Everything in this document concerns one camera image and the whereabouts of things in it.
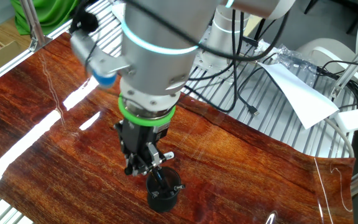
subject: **reddish brown surface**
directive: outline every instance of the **reddish brown surface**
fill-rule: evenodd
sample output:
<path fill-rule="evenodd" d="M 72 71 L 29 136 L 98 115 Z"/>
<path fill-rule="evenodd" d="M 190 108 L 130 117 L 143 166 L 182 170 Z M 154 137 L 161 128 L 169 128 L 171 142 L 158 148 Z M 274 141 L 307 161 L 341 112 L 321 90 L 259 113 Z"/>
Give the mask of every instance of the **reddish brown surface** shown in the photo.
<path fill-rule="evenodd" d="M 0 157 L 56 108 L 43 57 L 64 123 L 58 120 L 0 181 L 0 197 L 35 223 L 265 223 L 272 211 L 278 223 L 352 223 L 344 205 L 352 208 L 353 159 L 315 160 L 189 97 L 158 143 L 175 153 L 165 166 L 186 189 L 171 212 L 153 212 L 145 177 L 123 171 L 113 129 L 122 119 L 117 96 L 94 90 L 69 111 L 62 105 L 85 81 L 67 35 L 0 78 Z"/>

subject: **blue light ring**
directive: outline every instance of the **blue light ring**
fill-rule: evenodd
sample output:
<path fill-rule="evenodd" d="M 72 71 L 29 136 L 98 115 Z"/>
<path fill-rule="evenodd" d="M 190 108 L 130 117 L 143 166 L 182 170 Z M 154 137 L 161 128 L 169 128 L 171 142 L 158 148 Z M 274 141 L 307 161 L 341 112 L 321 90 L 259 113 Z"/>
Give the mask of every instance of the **blue light ring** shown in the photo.
<path fill-rule="evenodd" d="M 227 32 L 227 33 L 229 33 L 229 34 L 231 34 L 232 33 L 232 31 L 231 30 L 226 30 L 226 29 L 223 29 L 222 27 L 220 27 L 216 22 L 215 22 L 215 20 L 214 21 L 212 21 L 212 23 L 213 24 L 215 24 L 215 26 L 218 28 L 218 29 L 220 29 L 221 31 L 223 31 L 223 32 Z M 234 31 L 234 33 L 235 34 L 238 34 L 238 33 L 240 33 L 241 32 L 241 30 L 238 30 L 238 31 Z"/>
<path fill-rule="evenodd" d="M 125 33 L 125 35 L 130 39 L 133 43 L 137 44 L 139 47 L 142 47 L 146 50 L 149 50 L 151 52 L 159 53 L 159 54 L 165 54 L 165 55 L 180 55 L 180 54 L 187 54 L 190 53 L 198 48 L 198 46 L 192 46 L 187 49 L 169 49 L 165 47 L 159 47 L 154 44 L 150 44 L 146 42 L 145 40 L 138 37 L 136 34 L 134 34 L 125 23 L 125 20 L 122 20 L 121 22 L 121 28 L 122 31 Z"/>
<path fill-rule="evenodd" d="M 234 3 L 234 0 L 227 0 L 227 3 L 225 5 L 226 8 L 230 8 Z"/>

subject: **green ring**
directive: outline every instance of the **green ring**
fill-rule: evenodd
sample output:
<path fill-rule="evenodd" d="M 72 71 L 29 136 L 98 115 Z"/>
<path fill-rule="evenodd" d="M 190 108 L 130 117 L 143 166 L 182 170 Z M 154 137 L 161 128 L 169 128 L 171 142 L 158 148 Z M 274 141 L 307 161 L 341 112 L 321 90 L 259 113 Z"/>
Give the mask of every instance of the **green ring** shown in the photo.
<path fill-rule="evenodd" d="M 153 126 L 161 126 L 170 122 L 171 118 L 173 117 L 173 114 L 175 113 L 176 106 L 172 108 L 171 112 L 168 115 L 166 115 L 161 119 L 149 120 L 144 118 L 138 118 L 137 116 L 131 114 L 131 112 L 125 109 L 124 102 L 122 100 L 122 95 L 120 94 L 118 98 L 118 108 L 119 111 L 121 111 L 122 115 L 124 115 L 124 117 L 128 119 L 130 122 L 140 126 L 153 127 Z"/>

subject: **black connector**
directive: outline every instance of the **black connector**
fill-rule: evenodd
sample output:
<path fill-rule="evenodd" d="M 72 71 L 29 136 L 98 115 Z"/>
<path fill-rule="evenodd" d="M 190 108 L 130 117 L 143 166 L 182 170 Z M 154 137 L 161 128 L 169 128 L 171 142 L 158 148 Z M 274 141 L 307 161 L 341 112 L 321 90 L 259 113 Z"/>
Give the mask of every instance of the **black connector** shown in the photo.
<path fill-rule="evenodd" d="M 253 116 L 257 116 L 259 114 L 259 111 L 256 107 L 254 106 L 248 106 L 248 111 L 253 115 Z"/>

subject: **black cylindrical object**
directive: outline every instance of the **black cylindrical object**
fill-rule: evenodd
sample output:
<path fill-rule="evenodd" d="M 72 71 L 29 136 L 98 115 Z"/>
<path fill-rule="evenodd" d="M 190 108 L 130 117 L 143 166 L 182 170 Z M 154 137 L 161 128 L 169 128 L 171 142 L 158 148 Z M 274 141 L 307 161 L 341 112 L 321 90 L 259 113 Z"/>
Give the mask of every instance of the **black cylindrical object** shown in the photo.
<path fill-rule="evenodd" d="M 174 188 L 180 184 L 179 174 L 172 168 L 162 167 L 150 173 L 146 180 L 147 202 L 150 208 L 156 212 L 169 212 L 177 203 L 179 190 Z"/>

